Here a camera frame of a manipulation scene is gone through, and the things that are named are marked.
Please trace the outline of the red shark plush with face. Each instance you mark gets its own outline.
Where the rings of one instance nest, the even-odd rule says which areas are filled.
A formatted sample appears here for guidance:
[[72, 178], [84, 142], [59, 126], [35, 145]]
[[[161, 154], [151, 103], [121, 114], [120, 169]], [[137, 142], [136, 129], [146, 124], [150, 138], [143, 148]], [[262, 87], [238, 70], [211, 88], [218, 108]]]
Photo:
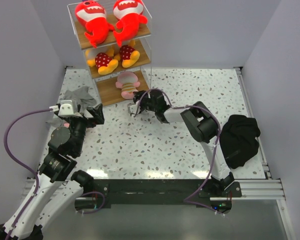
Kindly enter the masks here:
[[75, 17], [85, 28], [84, 36], [92, 47], [103, 43], [115, 27], [107, 21], [106, 9], [95, 0], [85, 0], [74, 10]]

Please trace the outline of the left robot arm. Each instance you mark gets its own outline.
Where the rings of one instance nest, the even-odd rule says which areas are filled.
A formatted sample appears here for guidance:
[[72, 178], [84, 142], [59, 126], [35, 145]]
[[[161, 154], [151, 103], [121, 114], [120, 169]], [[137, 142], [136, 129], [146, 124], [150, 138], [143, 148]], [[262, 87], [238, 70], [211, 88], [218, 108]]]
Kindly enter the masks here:
[[76, 158], [82, 153], [88, 128], [105, 122], [103, 105], [88, 106], [91, 115], [80, 113], [81, 106], [74, 100], [62, 100], [50, 106], [53, 112], [68, 126], [57, 127], [48, 142], [48, 154], [38, 171], [18, 160], [8, 146], [11, 125], [4, 134], [4, 148], [20, 166], [29, 170], [35, 182], [23, 202], [4, 224], [0, 224], [0, 240], [41, 240], [43, 233], [55, 218], [80, 196], [89, 196], [94, 190], [94, 178], [83, 170], [73, 171]]

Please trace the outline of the orange doll polka dot dress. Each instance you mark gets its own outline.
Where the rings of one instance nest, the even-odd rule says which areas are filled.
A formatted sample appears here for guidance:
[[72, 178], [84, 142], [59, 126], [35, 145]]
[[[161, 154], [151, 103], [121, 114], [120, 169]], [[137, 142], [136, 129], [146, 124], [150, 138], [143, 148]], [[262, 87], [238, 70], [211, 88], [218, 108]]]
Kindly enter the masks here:
[[140, 52], [135, 49], [136, 42], [134, 39], [126, 45], [122, 45], [119, 52], [114, 56], [118, 61], [121, 61], [122, 67], [127, 69], [134, 65], [140, 58]]

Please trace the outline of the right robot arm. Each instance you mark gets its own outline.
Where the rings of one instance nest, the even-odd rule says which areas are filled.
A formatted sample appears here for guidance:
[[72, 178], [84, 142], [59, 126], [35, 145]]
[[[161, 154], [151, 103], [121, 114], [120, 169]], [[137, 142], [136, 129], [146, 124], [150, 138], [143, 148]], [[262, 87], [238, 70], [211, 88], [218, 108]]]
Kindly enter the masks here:
[[143, 111], [153, 112], [162, 124], [184, 123], [190, 136], [202, 147], [208, 159], [210, 180], [204, 181], [220, 197], [231, 190], [235, 181], [220, 146], [221, 125], [211, 111], [198, 101], [192, 105], [173, 106], [167, 94], [158, 88], [134, 93], [128, 112], [137, 116]]

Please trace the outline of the orange doll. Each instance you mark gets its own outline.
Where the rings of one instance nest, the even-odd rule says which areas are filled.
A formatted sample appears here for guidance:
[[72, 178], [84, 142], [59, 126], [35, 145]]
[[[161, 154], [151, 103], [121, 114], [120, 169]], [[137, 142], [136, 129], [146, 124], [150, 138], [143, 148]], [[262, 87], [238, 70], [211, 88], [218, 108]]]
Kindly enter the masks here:
[[86, 63], [89, 67], [96, 67], [99, 75], [111, 74], [119, 65], [119, 61], [114, 58], [115, 48], [108, 47], [105, 52], [99, 52], [94, 59], [88, 58]]

